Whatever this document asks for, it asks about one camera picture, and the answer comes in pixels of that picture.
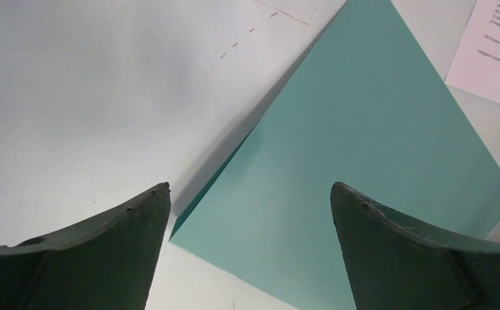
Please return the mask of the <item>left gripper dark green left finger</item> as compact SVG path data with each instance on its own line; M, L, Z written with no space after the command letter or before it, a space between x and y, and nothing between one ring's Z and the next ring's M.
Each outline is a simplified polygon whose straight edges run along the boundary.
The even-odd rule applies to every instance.
M0 309L144 309L169 221L169 184L63 229L0 246Z

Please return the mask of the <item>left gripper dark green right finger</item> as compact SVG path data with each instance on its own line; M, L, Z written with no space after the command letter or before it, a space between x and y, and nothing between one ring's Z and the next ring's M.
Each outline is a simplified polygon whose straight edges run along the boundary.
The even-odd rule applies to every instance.
M340 181L330 202L358 309L500 309L500 243L418 220Z

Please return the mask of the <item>teal file folder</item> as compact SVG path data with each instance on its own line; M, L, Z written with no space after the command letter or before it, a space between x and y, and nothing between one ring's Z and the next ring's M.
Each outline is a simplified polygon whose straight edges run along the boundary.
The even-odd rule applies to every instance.
M391 1L348 1L171 241L298 309L354 309L337 181L484 238L500 167Z

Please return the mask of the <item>printed paper sheet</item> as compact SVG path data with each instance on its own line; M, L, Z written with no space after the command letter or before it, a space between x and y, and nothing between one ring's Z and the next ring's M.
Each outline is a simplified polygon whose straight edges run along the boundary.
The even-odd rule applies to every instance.
M500 104L500 0L475 2L444 82Z

